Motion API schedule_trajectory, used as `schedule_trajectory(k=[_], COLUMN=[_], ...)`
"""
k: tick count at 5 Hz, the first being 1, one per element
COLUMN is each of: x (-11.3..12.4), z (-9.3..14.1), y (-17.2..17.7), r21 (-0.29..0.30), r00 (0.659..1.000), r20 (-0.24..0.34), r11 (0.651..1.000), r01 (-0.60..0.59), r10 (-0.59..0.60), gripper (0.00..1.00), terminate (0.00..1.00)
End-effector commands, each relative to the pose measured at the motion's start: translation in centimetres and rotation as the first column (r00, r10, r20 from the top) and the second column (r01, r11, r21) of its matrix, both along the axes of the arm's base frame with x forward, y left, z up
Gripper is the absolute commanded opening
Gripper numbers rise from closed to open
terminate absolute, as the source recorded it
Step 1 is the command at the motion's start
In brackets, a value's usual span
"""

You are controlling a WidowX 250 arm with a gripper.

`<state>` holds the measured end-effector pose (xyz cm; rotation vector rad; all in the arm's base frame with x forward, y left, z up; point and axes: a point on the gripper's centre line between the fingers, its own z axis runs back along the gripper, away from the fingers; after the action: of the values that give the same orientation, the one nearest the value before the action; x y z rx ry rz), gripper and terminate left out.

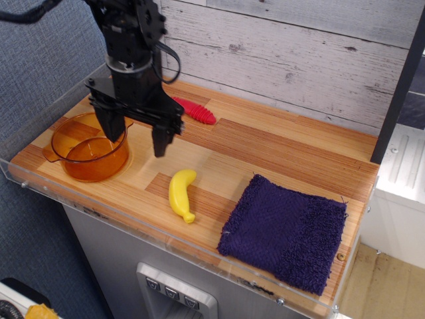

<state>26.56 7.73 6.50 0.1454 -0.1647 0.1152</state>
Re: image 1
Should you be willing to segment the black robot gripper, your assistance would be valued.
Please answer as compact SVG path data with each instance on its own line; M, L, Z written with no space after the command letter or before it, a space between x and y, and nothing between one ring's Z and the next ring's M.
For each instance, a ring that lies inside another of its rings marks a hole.
M184 109L162 87L161 73L147 64L109 64L109 78L89 78L90 103L109 141L116 142L126 129L124 118L153 127L154 155L161 158L175 134L181 134Z

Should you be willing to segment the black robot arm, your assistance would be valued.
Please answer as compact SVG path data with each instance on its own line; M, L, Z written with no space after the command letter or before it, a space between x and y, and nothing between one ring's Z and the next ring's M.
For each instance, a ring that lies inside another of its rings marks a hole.
M116 142L130 118L152 127L155 157L183 129L184 109L163 85L161 55L178 59L160 39L166 34L165 16L154 1L88 1L106 43L109 78L89 79L90 103L109 141Z

